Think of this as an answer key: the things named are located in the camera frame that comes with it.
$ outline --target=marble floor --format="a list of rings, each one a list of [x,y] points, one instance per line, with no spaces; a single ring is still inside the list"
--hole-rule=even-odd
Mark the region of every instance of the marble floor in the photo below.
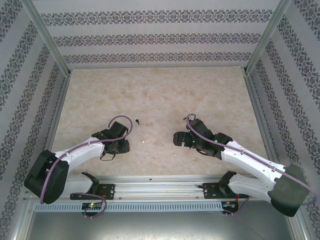
[[[173,144],[195,113],[213,133],[222,132],[266,158],[240,67],[75,69],[52,150],[77,145],[106,129],[117,115],[133,121],[130,152],[112,161],[78,166],[94,176],[223,175],[241,168]],[[126,119],[120,123],[130,126]]]

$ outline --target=wallpaper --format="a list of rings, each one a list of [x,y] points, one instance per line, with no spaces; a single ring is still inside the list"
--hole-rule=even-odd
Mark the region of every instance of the wallpaper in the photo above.
[[[18,0],[0,0],[0,240],[46,145],[65,77]]]
[[[320,1],[293,0],[251,77],[278,160],[301,167],[320,194]],[[320,239],[320,203],[302,207]]]
[[[36,0],[70,69],[244,67],[279,0]]]

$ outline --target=cable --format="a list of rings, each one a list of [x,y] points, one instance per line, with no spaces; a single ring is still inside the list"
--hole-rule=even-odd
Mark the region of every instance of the cable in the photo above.
[[[202,154],[202,155],[208,156],[208,154],[202,152],[199,148],[196,148],[196,151],[197,151],[198,153]]]
[[[275,172],[277,172],[277,173],[279,173],[279,174],[282,174],[282,175],[286,176],[287,178],[289,178],[289,179],[295,181],[296,183],[300,184],[301,186],[305,187],[306,189],[308,189],[309,192],[311,192],[311,193],[313,194],[313,200],[310,201],[310,202],[302,203],[302,206],[309,206],[309,205],[315,204],[315,203],[317,202],[317,200],[318,200],[318,195],[317,195],[317,194],[313,191],[313,189],[312,189],[311,187],[309,187],[307,184],[305,184],[304,182],[302,182],[302,181],[296,179],[295,177],[289,175],[288,173],[286,173],[286,172],[284,172],[284,171],[281,171],[281,170],[279,170],[279,169],[277,169],[277,168],[269,165],[268,163],[260,160],[260,159],[257,158],[256,156],[254,156],[254,155],[252,155],[252,154],[250,154],[250,153],[248,153],[248,152],[246,152],[246,151],[243,151],[243,150],[241,150],[241,149],[238,149],[238,148],[235,148],[235,147],[232,147],[232,146],[228,146],[228,145],[222,144],[222,143],[220,143],[220,142],[212,141],[212,140],[210,140],[210,139],[202,136],[200,133],[198,133],[196,130],[194,130],[194,129],[191,127],[191,125],[190,125],[190,123],[189,123],[189,118],[190,118],[190,117],[193,117],[193,119],[196,119],[197,116],[196,116],[194,113],[190,113],[190,114],[188,114],[188,115],[186,116],[185,121],[186,121],[186,125],[188,126],[188,128],[189,128],[194,134],[196,134],[199,138],[201,138],[201,139],[203,139],[203,140],[205,140],[205,141],[207,141],[207,142],[209,142],[209,143],[211,143],[211,144],[215,144],[215,145],[221,146],[221,147],[223,147],[223,148],[231,149],[231,150],[234,150],[234,151],[236,151],[236,152],[238,152],[238,153],[243,153],[244,155],[248,156],[249,158],[251,158],[251,159],[253,159],[253,160],[256,160],[258,163],[260,163],[260,164],[262,164],[262,165],[264,165],[264,166],[272,169],[273,171],[275,171]]]
[[[99,215],[103,214],[104,211],[107,209],[107,201],[106,201],[106,199],[105,199],[103,196],[99,196],[99,195],[95,195],[95,194],[90,194],[90,193],[84,193],[84,192],[76,192],[75,194],[84,195],[84,196],[90,196],[90,197],[96,197],[96,198],[99,198],[99,199],[102,200],[101,203],[104,202],[104,207],[103,207],[103,209],[102,209],[100,212],[98,212],[96,215],[93,215],[93,216],[88,216],[88,215],[86,215],[87,210],[89,210],[89,208],[86,208],[86,209],[84,210],[84,213],[83,213],[83,215],[84,215],[85,218],[88,217],[88,218],[94,219],[94,218],[98,217]]]
[[[55,160],[55,162],[52,164],[46,178],[45,178],[45,181],[44,181],[44,184],[43,184],[43,188],[42,188],[42,191],[41,191],[41,195],[40,195],[40,204],[44,204],[44,198],[45,198],[45,193],[46,193],[46,190],[47,190],[47,186],[48,186],[48,182],[49,182],[49,179],[51,177],[51,174],[52,172],[54,171],[56,165],[58,164],[58,162],[60,162],[61,159],[63,159],[65,156],[67,156],[68,154],[72,153],[73,151],[79,149],[79,148],[82,148],[84,146],[87,146],[87,145],[90,145],[90,144],[96,144],[96,143],[105,143],[105,142],[115,142],[115,141],[119,141],[121,139],[124,139],[126,138],[132,131],[133,127],[134,127],[134,124],[133,122],[131,121],[131,119],[125,115],[119,115],[119,116],[115,116],[114,118],[111,119],[111,121],[109,122],[108,124],[108,127],[110,128],[110,125],[111,123],[117,119],[117,118],[125,118],[125,119],[128,119],[129,122],[130,122],[130,130],[127,132],[127,134],[121,136],[121,137],[117,137],[117,138],[114,138],[114,139],[104,139],[104,140],[95,140],[95,141],[91,141],[91,142],[84,142],[84,143],[81,143],[71,149],[69,149],[67,152],[65,152],[64,154],[62,154],[60,157],[58,157],[57,160]],[[102,198],[101,196],[99,195],[94,195],[94,194],[91,194],[92,197],[97,197],[97,198]]]

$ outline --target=purple cable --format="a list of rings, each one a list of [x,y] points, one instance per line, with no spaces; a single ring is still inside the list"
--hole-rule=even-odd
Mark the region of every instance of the purple cable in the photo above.
[[[44,184],[43,184],[43,188],[42,188],[42,191],[41,191],[41,195],[40,195],[40,204],[44,204],[44,198],[45,198],[45,193],[46,193],[46,189],[47,189],[47,186],[48,186],[48,182],[49,182],[49,179],[51,177],[51,174],[52,172],[54,171],[56,165],[58,164],[58,162],[63,159],[65,156],[67,156],[68,154],[72,153],[74,150],[77,150],[79,148],[82,148],[83,146],[86,146],[86,145],[90,145],[90,144],[96,144],[96,143],[105,143],[105,142],[114,142],[114,141],[119,141],[121,139],[124,139],[126,138],[132,131],[133,127],[134,127],[134,124],[133,122],[131,121],[131,119],[127,116],[124,116],[124,115],[119,115],[119,116],[115,116],[114,118],[111,119],[111,121],[109,122],[108,124],[108,127],[110,128],[110,125],[111,123],[117,119],[117,118],[125,118],[125,119],[128,119],[129,122],[130,122],[130,129],[129,131],[127,132],[126,135],[123,135],[122,137],[118,137],[118,138],[114,138],[114,139],[105,139],[105,140],[96,140],[96,141],[91,141],[91,142],[84,142],[84,143],[81,143],[80,145],[77,145],[71,149],[69,149],[66,153],[62,154],[57,160],[55,160],[55,162],[52,164],[46,178],[45,178],[45,181],[44,181]],[[94,197],[97,197],[97,198],[102,198],[101,196],[99,195],[94,195]]]
[[[197,116],[196,116],[194,113],[188,114],[188,115],[186,116],[186,118],[185,118],[185,120],[186,120],[186,125],[187,125],[188,128],[189,128],[194,134],[196,134],[199,138],[201,138],[201,139],[203,139],[203,140],[205,140],[205,141],[207,141],[207,142],[209,142],[209,143],[211,143],[211,144],[215,144],[215,145],[218,145],[218,146],[227,148],[227,149],[234,150],[234,151],[236,151],[236,152],[238,152],[238,153],[242,153],[242,152],[243,152],[243,150],[241,150],[241,149],[238,149],[238,148],[235,148],[235,147],[232,147],[232,146],[227,146],[227,145],[224,145],[224,144],[222,144],[222,143],[220,143],[220,142],[215,142],[215,141],[212,141],[212,140],[210,140],[210,139],[202,136],[200,133],[198,133],[196,130],[194,130],[194,129],[191,127],[191,125],[190,125],[190,123],[189,123],[189,117],[191,117],[191,116],[193,117],[193,119],[196,119],[196,118],[197,118]],[[281,171],[281,170],[279,170],[279,169],[277,169],[277,168],[269,165],[268,163],[260,160],[260,159],[257,158],[256,156],[253,156],[252,154],[250,154],[250,153],[248,153],[248,152],[246,152],[246,151],[243,152],[243,154],[246,155],[246,156],[248,156],[249,158],[251,158],[251,159],[253,159],[253,160],[256,160],[258,163],[260,163],[260,164],[262,164],[262,165],[264,165],[264,166],[272,169],[273,171],[275,171],[275,172],[277,172],[277,173],[279,173],[279,174],[282,174],[282,175],[286,176],[287,178],[295,181],[296,183],[298,183],[298,184],[300,184],[301,186],[303,186],[303,187],[305,187],[306,189],[308,189],[308,191],[313,194],[313,200],[310,201],[310,202],[302,203],[302,206],[309,206],[309,205],[315,204],[315,203],[317,202],[317,200],[318,200],[318,195],[313,191],[313,189],[312,189],[311,187],[309,187],[309,186],[308,186],[307,184],[305,184],[304,182],[296,179],[295,177],[287,174],[287,173],[284,172],[284,171]]]
[[[251,198],[251,196],[248,196],[247,197],[247,199],[244,201],[244,203],[242,204],[242,206],[238,209],[238,211],[236,211],[236,212],[232,212],[232,211],[229,211],[229,210],[226,210],[226,209],[223,209],[223,211],[224,212],[227,212],[227,213],[230,213],[230,214],[232,214],[232,216],[234,216],[234,215],[237,215],[239,212],[241,212],[243,209],[244,209],[244,207],[247,205],[247,203],[249,202],[249,199]]]
[[[96,197],[96,198],[99,198],[99,199],[101,199],[102,201],[104,201],[104,207],[103,207],[103,209],[102,209],[100,212],[98,212],[96,215],[94,215],[94,216],[88,216],[88,215],[86,215],[87,210],[90,209],[90,208],[86,208],[86,209],[84,210],[84,213],[83,213],[83,215],[84,215],[85,218],[88,217],[88,218],[94,219],[94,218],[98,217],[99,215],[103,214],[103,213],[105,212],[105,210],[107,209],[107,201],[106,201],[106,199],[105,199],[104,197],[102,197],[102,196],[95,195],[95,194],[90,194],[90,193],[84,193],[84,192],[76,192],[75,194],[84,195],[84,196],[90,196],[90,197]]]

